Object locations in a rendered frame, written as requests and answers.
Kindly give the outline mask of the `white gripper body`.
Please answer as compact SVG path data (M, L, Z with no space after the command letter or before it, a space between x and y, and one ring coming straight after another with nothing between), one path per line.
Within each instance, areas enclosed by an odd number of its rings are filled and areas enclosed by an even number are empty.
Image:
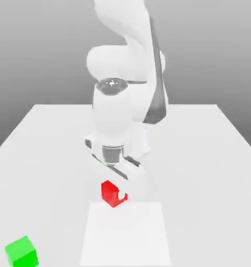
M94 154L89 156L89 166L101 182L109 180L129 198L147 197L147 173L141 163L130 156L111 165L100 161Z

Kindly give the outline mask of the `small red cube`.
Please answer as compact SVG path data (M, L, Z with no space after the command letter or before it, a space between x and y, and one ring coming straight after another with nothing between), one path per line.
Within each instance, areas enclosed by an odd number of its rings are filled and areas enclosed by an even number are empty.
M128 200L128 194L125 193L123 198L120 195L120 189L109 180L101 184L102 199L112 208Z

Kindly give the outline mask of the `small green cube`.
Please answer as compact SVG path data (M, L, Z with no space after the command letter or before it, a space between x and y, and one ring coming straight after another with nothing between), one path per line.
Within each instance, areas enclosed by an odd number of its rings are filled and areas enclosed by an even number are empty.
M23 236L5 246L10 267L36 267L39 265L37 252L28 236Z

